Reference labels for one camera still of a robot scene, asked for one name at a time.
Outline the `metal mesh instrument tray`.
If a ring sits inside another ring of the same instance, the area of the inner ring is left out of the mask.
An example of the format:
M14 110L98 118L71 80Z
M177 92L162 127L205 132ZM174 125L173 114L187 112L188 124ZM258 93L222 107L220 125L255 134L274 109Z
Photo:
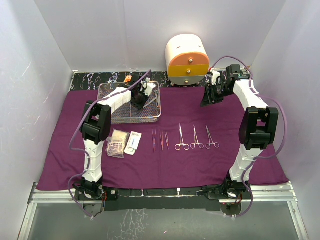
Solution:
M131 80L130 82L115 82L115 83L103 83L98 88L97 98L102 101L99 103L101 105L111 105L116 100L124 99L121 97L121 92L126 89L129 89L124 95L129 99L125 103L121 103L120 106L112 107L111 123L112 124L142 124L142 123L152 123L156 122L162 114L161 102L160 105L153 102L148 107L143 108L143 110L136 109L131 104L131 90L134 87L141 87L142 81L138 82L136 80ZM153 89L149 99L146 103L151 101L155 97L155 91L160 90L159 83L156 81L150 81L151 83L156 84L156 87Z

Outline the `steel scalpel handle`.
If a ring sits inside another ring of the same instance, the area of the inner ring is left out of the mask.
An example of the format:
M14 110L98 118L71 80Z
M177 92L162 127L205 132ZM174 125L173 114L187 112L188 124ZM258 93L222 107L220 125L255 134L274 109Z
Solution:
M146 103L143 108L147 108L149 105L151 105L153 102L156 102L158 100L158 97L154 97L151 101L149 101L148 103Z
M160 94L160 90L156 90L154 93L155 93L155 97L154 97L153 101L154 101L156 104L160 105L160 104L161 104L161 94Z

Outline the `straight steel tweezers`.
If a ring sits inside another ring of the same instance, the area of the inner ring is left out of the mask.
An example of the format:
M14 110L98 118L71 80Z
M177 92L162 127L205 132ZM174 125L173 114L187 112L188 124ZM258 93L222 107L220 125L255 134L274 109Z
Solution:
M152 130L152 145L153 145L153 152L156 152L156 139L157 139L157 130Z

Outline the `small white blue packet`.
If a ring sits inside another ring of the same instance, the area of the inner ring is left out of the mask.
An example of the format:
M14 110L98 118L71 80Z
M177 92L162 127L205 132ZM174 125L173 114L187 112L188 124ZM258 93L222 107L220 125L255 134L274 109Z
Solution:
M129 136L128 148L130 150L137 150L139 147L142 134L139 132L132 131Z

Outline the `ribbed grip steel tweezers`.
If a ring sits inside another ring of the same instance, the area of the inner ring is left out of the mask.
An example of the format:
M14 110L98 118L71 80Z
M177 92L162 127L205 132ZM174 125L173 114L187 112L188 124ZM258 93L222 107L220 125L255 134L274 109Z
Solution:
M170 147L169 147L169 136L168 136L168 132L165 132L165 133L164 133L164 136L165 136L165 142L166 142L167 150L169 150Z

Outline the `small white green packet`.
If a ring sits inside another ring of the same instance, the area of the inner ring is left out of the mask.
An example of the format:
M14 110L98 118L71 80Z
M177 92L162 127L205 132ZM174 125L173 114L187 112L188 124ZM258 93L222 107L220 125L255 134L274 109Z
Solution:
M133 156L136 153L136 149L129 147L128 145L124 149L124 153Z

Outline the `curved tip steel tweezers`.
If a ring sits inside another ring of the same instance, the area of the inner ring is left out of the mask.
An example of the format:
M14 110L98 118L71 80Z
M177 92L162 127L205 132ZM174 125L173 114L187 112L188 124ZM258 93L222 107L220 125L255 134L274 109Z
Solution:
M159 136L160 136L161 151L163 151L164 150L164 132L162 130L159 130Z

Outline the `steel needle holder clamp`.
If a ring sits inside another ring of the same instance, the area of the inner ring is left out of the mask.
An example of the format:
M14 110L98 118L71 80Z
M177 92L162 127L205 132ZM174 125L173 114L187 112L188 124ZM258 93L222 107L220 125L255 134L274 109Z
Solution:
M190 144L191 149L195 149L198 147L199 149L203 149L205 146L203 143L200 143L197 136L197 131L195 125L193 125L193 133L194 133L194 143Z

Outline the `white gauze pack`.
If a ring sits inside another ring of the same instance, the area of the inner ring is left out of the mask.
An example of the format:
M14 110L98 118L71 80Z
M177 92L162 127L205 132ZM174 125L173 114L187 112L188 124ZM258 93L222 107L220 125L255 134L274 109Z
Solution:
M125 156L125 148L129 139L129 133L114 129L112 135L109 136L106 147L106 154L108 157L123 159Z

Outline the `steel hemostat forceps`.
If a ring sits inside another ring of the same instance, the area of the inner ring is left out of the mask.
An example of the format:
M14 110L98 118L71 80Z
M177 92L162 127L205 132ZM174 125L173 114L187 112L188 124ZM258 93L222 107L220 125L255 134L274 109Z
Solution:
M188 151L190 149L190 145L184 142L181 123L179 124L179 143L174 146L174 149L176 151L180 151L181 149Z

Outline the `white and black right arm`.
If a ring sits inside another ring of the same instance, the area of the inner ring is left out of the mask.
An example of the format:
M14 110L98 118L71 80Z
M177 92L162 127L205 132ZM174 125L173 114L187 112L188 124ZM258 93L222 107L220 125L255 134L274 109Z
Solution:
M221 103L225 97L236 95L244 109L239 128L239 152L223 183L219 194L237 199L248 190L249 175L258 156L274 142L279 111L268 106L259 97L251 75L232 64L225 71L210 69L207 73L201 106Z

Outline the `orange circuit board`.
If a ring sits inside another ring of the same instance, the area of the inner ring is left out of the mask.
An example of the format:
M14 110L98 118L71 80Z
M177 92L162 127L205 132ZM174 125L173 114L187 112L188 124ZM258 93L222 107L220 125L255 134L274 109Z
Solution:
M131 80L132 80L132 76L131 76L131 75L127 75L127 76L125 77L124 82L125 82L125 83L128 83L128 82L130 82Z

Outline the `round three-drawer mini cabinet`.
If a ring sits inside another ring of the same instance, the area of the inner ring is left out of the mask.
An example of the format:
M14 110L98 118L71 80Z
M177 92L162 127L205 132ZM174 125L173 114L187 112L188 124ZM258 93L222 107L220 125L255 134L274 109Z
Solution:
M198 85L210 68L202 40L195 34L179 34L165 47L167 76L172 86Z

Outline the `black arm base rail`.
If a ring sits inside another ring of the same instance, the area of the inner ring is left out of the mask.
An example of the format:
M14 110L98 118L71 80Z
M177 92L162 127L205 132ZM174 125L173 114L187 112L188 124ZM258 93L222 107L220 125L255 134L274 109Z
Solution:
M158 189L103 187L93 197L80 192L80 187L77 186L75 199L84 207L98 203L103 211L203 209L237 215L244 210L242 202L249 201L250 194L244 189L226 192L221 185L206 185Z

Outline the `aluminium frame rail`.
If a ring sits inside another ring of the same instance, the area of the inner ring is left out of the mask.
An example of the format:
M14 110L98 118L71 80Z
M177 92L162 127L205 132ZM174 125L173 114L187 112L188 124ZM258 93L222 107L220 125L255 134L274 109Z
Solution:
M290 182L252 186L241 213L204 209L84 207L68 191L32 188L18 235L20 240L306 240L298 200Z

